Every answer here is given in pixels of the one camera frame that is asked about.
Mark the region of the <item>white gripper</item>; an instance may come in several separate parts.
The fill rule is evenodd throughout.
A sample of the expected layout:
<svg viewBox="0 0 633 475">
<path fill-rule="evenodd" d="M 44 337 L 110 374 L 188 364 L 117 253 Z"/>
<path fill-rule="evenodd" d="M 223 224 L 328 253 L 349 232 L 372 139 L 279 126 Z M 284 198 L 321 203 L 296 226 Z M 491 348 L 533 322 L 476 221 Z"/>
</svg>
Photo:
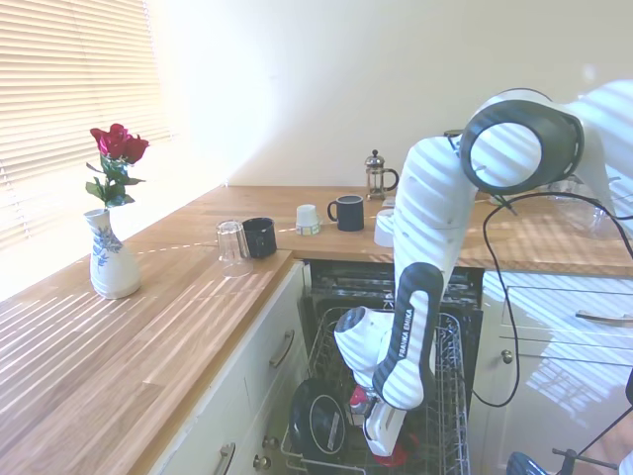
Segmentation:
<svg viewBox="0 0 633 475">
<path fill-rule="evenodd" d="M 370 451 L 380 457 L 391 456 L 407 411 L 394 408 L 380 398 L 371 398 L 365 413 L 363 432 Z"/>
</svg>

